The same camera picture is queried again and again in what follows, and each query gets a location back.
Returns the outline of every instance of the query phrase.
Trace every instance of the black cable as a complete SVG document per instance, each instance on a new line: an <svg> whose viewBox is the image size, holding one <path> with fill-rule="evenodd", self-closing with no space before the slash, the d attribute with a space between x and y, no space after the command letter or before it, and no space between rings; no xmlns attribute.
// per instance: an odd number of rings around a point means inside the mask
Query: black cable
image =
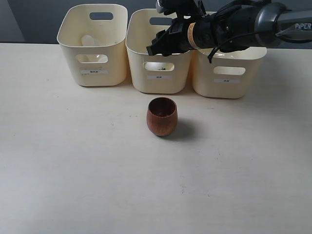
<svg viewBox="0 0 312 234"><path fill-rule="evenodd" d="M209 60L209 63L211 64L213 62L213 57L214 55L216 54L216 52L218 52L218 50L224 46L226 43L229 43L231 40L234 40L236 38L242 38L242 37L246 37L246 36L252 36L252 35L256 35L256 34L260 34L260 33L271 33L272 31L262 31L262 32L253 32L253 33L246 33L246 34L242 34L242 35L238 35L238 36L235 36L235 37L232 37L228 40L226 40L225 42L221 43L218 47L214 48L210 54L208 55L208 60Z"/></svg>

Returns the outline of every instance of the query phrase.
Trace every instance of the white label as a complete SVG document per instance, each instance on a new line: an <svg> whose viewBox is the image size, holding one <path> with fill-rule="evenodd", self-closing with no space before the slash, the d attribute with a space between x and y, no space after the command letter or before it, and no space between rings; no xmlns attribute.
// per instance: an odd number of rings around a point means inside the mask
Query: white label
<svg viewBox="0 0 312 234"><path fill-rule="evenodd" d="M172 79L172 76L147 76L147 79Z"/></svg>
<svg viewBox="0 0 312 234"><path fill-rule="evenodd" d="M108 71L105 70L81 70L81 74L108 74Z"/></svg>
<svg viewBox="0 0 312 234"><path fill-rule="evenodd" d="M225 84L239 84L239 79L214 79L215 83L225 83Z"/></svg>

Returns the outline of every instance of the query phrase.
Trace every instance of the cup rim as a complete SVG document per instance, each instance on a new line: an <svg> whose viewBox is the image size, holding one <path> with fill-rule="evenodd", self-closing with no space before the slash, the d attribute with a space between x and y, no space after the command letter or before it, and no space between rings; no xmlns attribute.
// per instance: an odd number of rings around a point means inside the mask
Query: cup rim
<svg viewBox="0 0 312 234"><path fill-rule="evenodd" d="M151 103L152 103L153 101L157 100L157 99L166 99L166 100L170 101L171 103L173 103L173 105L175 106L175 110L172 112L172 114L170 114L169 116L157 116L157 115L155 115L155 114L151 111L150 106L151 106ZM157 118L169 118L169 117L173 116L173 115L177 112L177 105L176 105L176 102L175 102L175 101L173 101L172 99L170 99L170 98L168 98L168 97L157 97L157 98L151 100L150 103L148 104L148 112L149 112L149 114L151 114L151 115L153 115L153 116L155 116L155 117L157 117Z"/></svg>

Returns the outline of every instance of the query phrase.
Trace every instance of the gray wall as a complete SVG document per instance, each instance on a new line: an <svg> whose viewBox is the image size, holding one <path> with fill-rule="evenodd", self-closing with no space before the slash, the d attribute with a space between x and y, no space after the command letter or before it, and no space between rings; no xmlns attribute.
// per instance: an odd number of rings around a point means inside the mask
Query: gray wall
<svg viewBox="0 0 312 234"><path fill-rule="evenodd" d="M207 11L216 11L232 0L204 0ZM8 0L27 42L56 43L59 26L69 8L84 3L117 3L127 7L130 15L142 8L154 8L156 0ZM279 0L293 10L312 9L311 0ZM312 44L286 48L312 48Z"/></svg>
<svg viewBox="0 0 312 234"><path fill-rule="evenodd" d="M7 0L0 0L0 41L25 41Z"/></svg>

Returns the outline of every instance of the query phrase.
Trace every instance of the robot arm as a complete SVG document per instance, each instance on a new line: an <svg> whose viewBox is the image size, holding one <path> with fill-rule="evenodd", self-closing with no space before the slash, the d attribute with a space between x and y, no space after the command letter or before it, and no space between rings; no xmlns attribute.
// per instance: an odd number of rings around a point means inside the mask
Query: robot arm
<svg viewBox="0 0 312 234"><path fill-rule="evenodd" d="M201 0L157 0L156 8L165 15L176 12L177 18L147 47L150 56L213 48L208 56L211 63L218 50L228 53L251 46L276 48L283 41L312 41L312 10L295 12L271 0L235 0L212 15L206 14Z"/></svg>

